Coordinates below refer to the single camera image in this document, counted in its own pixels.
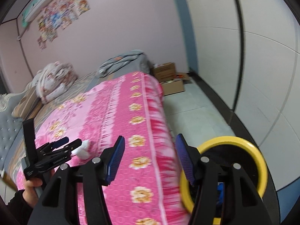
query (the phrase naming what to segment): gray tufted headboard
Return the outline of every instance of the gray tufted headboard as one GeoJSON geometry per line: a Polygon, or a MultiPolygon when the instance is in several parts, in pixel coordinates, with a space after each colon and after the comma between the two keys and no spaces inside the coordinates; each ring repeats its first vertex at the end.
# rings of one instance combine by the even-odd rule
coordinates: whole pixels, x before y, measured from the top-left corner
{"type": "Polygon", "coordinates": [[[22,119],[13,118],[11,113],[25,93],[26,91],[0,95],[0,170],[3,169],[7,153],[22,127],[22,119]]]}

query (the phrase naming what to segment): pink blanket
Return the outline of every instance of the pink blanket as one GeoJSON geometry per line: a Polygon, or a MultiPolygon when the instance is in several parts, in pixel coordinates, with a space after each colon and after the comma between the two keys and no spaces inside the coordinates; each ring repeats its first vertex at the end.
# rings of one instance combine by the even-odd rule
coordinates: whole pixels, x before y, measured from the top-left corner
{"type": "MultiPolygon", "coordinates": [[[[89,140],[91,158],[125,137],[115,180],[103,187],[113,224],[187,224],[179,194],[179,167],[162,106],[158,81],[141,72],[105,81],[59,106],[36,134],[36,146],[64,136],[89,140]]],[[[77,166],[89,160],[74,156],[77,166]]],[[[20,170],[17,185],[23,188],[20,170]]],[[[81,224],[87,224],[83,188],[78,187],[81,224]]]]}

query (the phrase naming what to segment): white tissue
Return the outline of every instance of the white tissue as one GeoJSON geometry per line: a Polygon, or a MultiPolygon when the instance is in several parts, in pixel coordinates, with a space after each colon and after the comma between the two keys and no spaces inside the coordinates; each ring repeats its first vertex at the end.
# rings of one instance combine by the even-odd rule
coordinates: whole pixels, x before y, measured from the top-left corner
{"type": "Polygon", "coordinates": [[[81,160],[86,160],[90,158],[90,154],[88,153],[88,149],[90,146],[89,140],[82,141],[81,146],[72,151],[72,156],[77,156],[81,160]]]}

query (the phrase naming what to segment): wooden bed leg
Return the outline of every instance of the wooden bed leg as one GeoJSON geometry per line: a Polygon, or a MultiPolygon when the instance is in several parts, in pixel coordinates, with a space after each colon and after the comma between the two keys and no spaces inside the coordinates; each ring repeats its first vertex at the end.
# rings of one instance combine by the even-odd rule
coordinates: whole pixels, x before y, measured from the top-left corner
{"type": "Polygon", "coordinates": [[[14,191],[18,191],[17,186],[15,185],[15,183],[12,181],[11,177],[6,172],[4,173],[2,179],[8,187],[12,188],[14,191]]]}

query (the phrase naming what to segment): tiled floor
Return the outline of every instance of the tiled floor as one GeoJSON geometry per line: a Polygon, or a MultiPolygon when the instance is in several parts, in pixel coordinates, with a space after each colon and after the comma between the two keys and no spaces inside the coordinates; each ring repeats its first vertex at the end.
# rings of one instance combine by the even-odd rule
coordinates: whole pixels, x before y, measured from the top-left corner
{"type": "Polygon", "coordinates": [[[219,136],[235,136],[218,110],[191,80],[185,92],[165,96],[164,110],[173,134],[183,134],[187,144],[197,147],[219,136]]]}
{"type": "Polygon", "coordinates": [[[8,187],[0,178],[0,196],[2,200],[8,204],[8,202],[14,197],[15,191],[8,187]]]}

